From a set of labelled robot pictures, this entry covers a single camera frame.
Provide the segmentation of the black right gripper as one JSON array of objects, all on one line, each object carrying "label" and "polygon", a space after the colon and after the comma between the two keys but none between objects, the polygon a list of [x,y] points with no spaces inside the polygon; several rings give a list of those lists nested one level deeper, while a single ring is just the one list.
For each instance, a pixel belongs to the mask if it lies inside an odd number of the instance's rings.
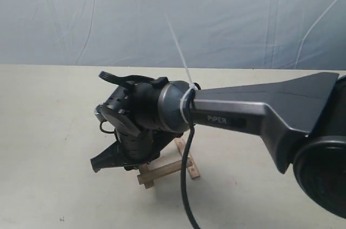
[{"label": "black right gripper", "polygon": [[127,171],[136,170],[160,156],[160,152],[176,138],[172,132],[143,130],[133,136],[116,131],[116,142],[99,155],[90,159],[95,173],[101,169],[122,167]]}]

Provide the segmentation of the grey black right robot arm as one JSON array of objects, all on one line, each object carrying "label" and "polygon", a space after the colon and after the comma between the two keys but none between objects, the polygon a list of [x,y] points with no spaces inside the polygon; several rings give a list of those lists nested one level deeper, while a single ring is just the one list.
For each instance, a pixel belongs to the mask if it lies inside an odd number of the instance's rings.
[{"label": "grey black right robot arm", "polygon": [[167,77],[101,72],[116,85],[95,108],[116,141],[91,160],[95,172],[133,170],[157,159],[199,124],[259,136],[280,173],[293,167],[301,189],[345,217],[345,77],[318,72],[283,82],[200,89]]}]

